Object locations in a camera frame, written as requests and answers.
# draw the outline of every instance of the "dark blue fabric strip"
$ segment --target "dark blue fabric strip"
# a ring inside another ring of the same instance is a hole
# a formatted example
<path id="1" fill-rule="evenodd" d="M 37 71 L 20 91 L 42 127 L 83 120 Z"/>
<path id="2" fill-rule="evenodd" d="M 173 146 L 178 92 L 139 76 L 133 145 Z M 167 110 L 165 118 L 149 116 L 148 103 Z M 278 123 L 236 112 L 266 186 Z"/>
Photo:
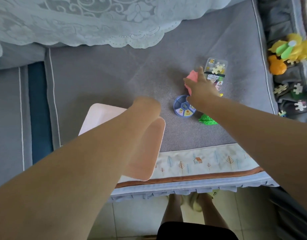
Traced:
<path id="1" fill-rule="evenodd" d="M 53 152 L 44 63 L 37 62 L 28 65 L 28 77 L 32 135 L 32 164 L 35 164 Z"/>

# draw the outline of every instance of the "leg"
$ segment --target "leg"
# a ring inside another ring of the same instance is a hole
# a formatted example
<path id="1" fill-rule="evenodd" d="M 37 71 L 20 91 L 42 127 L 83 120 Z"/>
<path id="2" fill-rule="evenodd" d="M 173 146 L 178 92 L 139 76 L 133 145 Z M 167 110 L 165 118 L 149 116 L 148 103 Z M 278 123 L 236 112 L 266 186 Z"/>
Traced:
<path id="1" fill-rule="evenodd" d="M 183 222 L 181 212 L 181 195 L 171 194 L 169 195 L 168 205 L 163 215 L 161 224 L 165 222 Z"/>
<path id="2" fill-rule="evenodd" d="M 197 203 L 202 208 L 205 225 L 229 229 L 227 223 L 224 221 L 224 219 L 212 203 L 212 197 L 209 194 L 200 193 L 197 198 Z"/>

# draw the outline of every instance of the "brown trim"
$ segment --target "brown trim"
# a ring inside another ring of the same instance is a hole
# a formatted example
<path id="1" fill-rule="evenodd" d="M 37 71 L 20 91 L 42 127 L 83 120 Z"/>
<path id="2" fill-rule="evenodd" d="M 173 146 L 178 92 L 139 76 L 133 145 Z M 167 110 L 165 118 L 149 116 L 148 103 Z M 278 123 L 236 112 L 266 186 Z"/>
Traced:
<path id="1" fill-rule="evenodd" d="M 304 26 L 304 30 L 306 31 L 306 34 L 307 34 L 306 0 L 300 0 L 300 4 L 301 4 L 301 15 L 302 15 L 303 26 Z"/>
<path id="2" fill-rule="evenodd" d="M 220 172 L 220 173 L 199 174 L 199 175 L 183 176 L 183 177 L 165 177 L 165 178 L 149 179 L 148 181 L 127 181 L 127 182 L 118 183 L 116 185 L 116 189 L 127 186 L 136 186 L 136 185 L 161 184 L 161 183 L 170 183 L 170 182 L 181 182 L 181 181 L 192 181 L 192 180 L 203 180 L 203 179 L 219 179 L 219 178 L 229 178 L 229 177 L 242 177 L 259 173 L 262 171 L 263 169 L 261 167 L 256 167 L 254 169 L 248 171 L 241 171 L 241 172 Z"/>

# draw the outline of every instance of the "black shorts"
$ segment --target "black shorts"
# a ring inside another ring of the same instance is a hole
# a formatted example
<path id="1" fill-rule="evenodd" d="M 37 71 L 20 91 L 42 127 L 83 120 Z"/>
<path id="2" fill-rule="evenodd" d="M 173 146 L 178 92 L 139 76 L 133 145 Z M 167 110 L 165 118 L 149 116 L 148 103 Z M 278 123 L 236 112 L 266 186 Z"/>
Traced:
<path id="1" fill-rule="evenodd" d="M 160 226 L 157 240 L 163 239 L 238 240 L 236 235 L 226 228 L 173 221 L 165 222 Z"/>

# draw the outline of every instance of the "gray blanket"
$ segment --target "gray blanket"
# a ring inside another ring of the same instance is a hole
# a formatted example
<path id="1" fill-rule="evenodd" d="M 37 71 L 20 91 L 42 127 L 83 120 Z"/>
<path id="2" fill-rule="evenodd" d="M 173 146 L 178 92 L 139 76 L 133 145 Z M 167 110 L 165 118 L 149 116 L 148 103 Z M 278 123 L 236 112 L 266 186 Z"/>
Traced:
<path id="1" fill-rule="evenodd" d="M 162 105 L 161 116 L 166 121 L 162 152 L 234 143 L 220 125 L 201 124 L 199 112 L 186 119 L 176 116 L 173 102 L 187 93 L 183 78 L 215 57 L 229 63 L 221 90 L 224 97 L 277 113 L 262 44 L 260 18 L 247 0 L 183 21 L 147 49 L 109 45 L 51 48 L 46 72 L 54 148 L 78 135 L 92 104 L 128 108 L 139 95 L 154 97 Z"/>

